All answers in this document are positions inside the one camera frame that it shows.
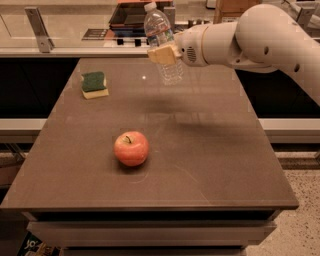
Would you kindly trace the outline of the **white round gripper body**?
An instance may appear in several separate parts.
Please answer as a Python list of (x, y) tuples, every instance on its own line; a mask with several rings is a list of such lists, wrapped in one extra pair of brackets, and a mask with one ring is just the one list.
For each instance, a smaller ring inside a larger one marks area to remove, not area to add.
[(207, 66), (202, 51), (202, 41), (206, 29), (206, 26), (193, 26), (175, 34), (175, 42), (181, 54), (181, 59), (186, 65)]

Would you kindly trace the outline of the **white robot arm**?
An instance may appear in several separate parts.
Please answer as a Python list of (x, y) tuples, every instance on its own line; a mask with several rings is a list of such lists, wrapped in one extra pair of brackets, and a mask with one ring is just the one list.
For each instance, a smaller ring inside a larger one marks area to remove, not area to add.
[(253, 6), (236, 22), (195, 25), (149, 49), (148, 56), (157, 64), (280, 70), (320, 104), (320, 44), (273, 5)]

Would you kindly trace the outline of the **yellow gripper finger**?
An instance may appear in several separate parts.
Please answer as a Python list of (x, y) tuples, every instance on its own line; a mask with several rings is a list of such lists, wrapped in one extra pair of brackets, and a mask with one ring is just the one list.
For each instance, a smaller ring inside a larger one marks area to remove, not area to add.
[(175, 42), (150, 48), (147, 54), (153, 63), (161, 65), (174, 65), (181, 58), (181, 53)]

